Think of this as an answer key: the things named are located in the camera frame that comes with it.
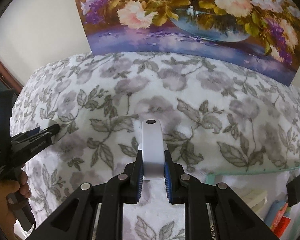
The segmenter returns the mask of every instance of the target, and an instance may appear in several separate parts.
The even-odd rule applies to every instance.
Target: white tape roll
[[[146,120],[141,124],[142,160],[144,180],[164,177],[164,142],[158,120]]]

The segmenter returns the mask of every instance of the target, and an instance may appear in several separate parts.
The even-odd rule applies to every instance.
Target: blue vase
[[[170,18],[170,21],[174,25],[194,36],[201,37],[204,40],[238,42],[243,41],[250,36],[246,33],[243,26],[236,23],[235,18],[231,15],[209,14],[202,11],[196,11],[193,8],[190,8],[190,11],[178,8],[173,12],[179,16],[178,20]],[[215,27],[211,27],[209,29],[202,28],[198,23],[198,20],[201,15],[205,14],[211,15],[214,22],[222,21],[225,25],[229,22],[229,27],[224,30],[220,30]]]

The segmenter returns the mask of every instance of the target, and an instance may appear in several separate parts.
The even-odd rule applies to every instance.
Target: floral painting
[[[95,55],[175,52],[223,60],[290,85],[300,65],[292,0],[75,0]]]

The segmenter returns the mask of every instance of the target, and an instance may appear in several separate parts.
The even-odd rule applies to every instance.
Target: white wall
[[[88,51],[74,0],[14,0],[0,19],[0,59],[22,84],[36,68]]]

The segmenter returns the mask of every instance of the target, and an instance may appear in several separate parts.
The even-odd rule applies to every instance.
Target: floral blanket
[[[133,162],[149,118],[160,120],[173,160],[201,181],[300,167],[300,89],[204,57],[130,52],[51,63],[23,88],[11,133],[47,118],[61,125],[56,143],[25,167],[38,225],[81,183],[104,183]],[[184,209],[166,201],[164,181],[145,182],[140,204],[124,212],[123,239],[184,239]]]

